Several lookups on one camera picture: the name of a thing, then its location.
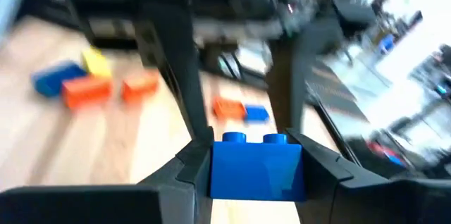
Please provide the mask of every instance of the orange lego brick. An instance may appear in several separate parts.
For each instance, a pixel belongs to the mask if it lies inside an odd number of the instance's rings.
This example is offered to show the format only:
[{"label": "orange lego brick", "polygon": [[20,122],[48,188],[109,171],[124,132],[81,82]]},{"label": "orange lego brick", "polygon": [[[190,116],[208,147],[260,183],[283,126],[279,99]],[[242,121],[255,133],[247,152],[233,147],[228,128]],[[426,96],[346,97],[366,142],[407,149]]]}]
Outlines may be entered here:
[{"label": "orange lego brick", "polygon": [[213,111],[219,119],[245,119],[246,109],[240,101],[217,97],[213,102]]},{"label": "orange lego brick", "polygon": [[107,101],[112,90],[111,79],[87,76],[63,82],[63,100],[67,107],[75,109]]},{"label": "orange lego brick", "polygon": [[159,86],[159,75],[157,72],[145,72],[128,77],[122,83],[122,100],[126,103],[134,103],[151,97]]}]

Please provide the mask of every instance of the blue lego brick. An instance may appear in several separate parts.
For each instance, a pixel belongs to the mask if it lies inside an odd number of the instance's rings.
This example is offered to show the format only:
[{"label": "blue lego brick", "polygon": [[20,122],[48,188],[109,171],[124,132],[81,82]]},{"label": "blue lego brick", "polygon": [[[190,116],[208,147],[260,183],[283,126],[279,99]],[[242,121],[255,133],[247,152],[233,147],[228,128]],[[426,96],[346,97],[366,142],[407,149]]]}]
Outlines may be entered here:
[{"label": "blue lego brick", "polygon": [[399,160],[399,158],[397,158],[396,156],[389,156],[388,159],[390,161],[392,161],[393,163],[396,163],[399,166],[404,166],[404,164],[402,163],[401,160]]},{"label": "blue lego brick", "polygon": [[222,142],[214,142],[210,197],[304,201],[301,145],[286,144],[286,135],[246,143],[243,135],[229,132]]},{"label": "blue lego brick", "polygon": [[61,94],[63,81],[84,77],[87,72],[72,61],[65,61],[50,69],[32,75],[35,90],[45,97],[57,97]]},{"label": "blue lego brick", "polygon": [[245,105],[246,117],[248,123],[265,122],[269,119],[269,113],[264,106]]}]

